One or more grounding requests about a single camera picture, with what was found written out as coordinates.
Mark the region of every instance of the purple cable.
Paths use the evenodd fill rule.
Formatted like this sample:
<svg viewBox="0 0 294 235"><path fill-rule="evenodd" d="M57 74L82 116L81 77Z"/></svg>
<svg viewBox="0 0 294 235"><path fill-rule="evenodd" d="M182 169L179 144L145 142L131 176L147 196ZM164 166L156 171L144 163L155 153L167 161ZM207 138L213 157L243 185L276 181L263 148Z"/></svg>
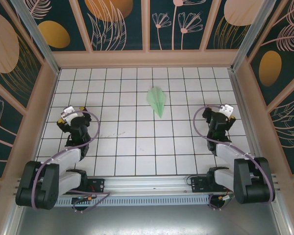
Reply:
<svg viewBox="0 0 294 235"><path fill-rule="evenodd" d="M75 112L71 112L69 114L67 114L66 116L64 116L65 118L71 114L76 114L76 113L84 113L84 114L90 114L92 115L97 123L98 123L98 129L97 129L97 132L95 133L95 136L90 140L88 141L87 143L84 143L84 144L81 144L81 145L77 145L77 146L74 146L74 147L69 147L67 149L64 149L58 153L56 153L55 155L53 155L52 157L50 157L48 160L46 160L44 163L42 163L42 165L40 166L40 168L38 169L37 173L36 173L36 176L35 176L35 179L34 179L34 182L33 182L33 190L31 192L31 206L34 208L34 210L37 210L37 207L36 207L36 204L35 204L35 191L36 191L36 186L37 186L37 182L38 182L38 178L39 178L39 175L41 173L41 171L43 170L43 168L45 167L45 165L47 165L49 162L51 162L52 160L55 160L57 159L62 153L66 152L66 151L69 151L71 149L76 149L76 148L81 148L81 147L84 147L88 144L90 144L92 141L95 140L95 138L98 136L99 134L99 130L100 130L100 121L98 119L98 117L96 117L95 114L91 113L91 112L88 112L88 111L75 111Z"/></svg>
<svg viewBox="0 0 294 235"><path fill-rule="evenodd" d="M196 111L196 113L194 114L194 118L193 118L193 126L194 126L194 129L195 131L197 132L197 134L199 134L199 136L203 137L204 139L208 140L208 141L211 141L211 142L214 142L214 143L220 143L220 144L225 144L231 148L233 148L234 150L236 150L237 152L243 154L244 156L247 156L254 164L255 166L258 168L258 170L261 172L261 174L263 175L267 185L268 185L268 189L269 189L269 193L270 193L270 197L269 197L269 201L268 203L271 203L273 201L273 189L272 189L272 185L269 181L269 178L268 176L265 174L264 170L260 167L260 165L247 153L245 153L244 151L240 150L238 147L232 145L231 143L227 143L227 142L221 142L221 141L216 141L216 140L213 140L213 139L210 139L210 138L207 138L205 136L203 136L196 128L196 124L195 124L195 120L196 120L196 116L197 114L205 109L205 108L211 108L211 107L214 107L214 108L220 108L220 106L216 106L216 105L211 105L211 106L204 106L204 107L201 107L200 109L198 109Z"/></svg>

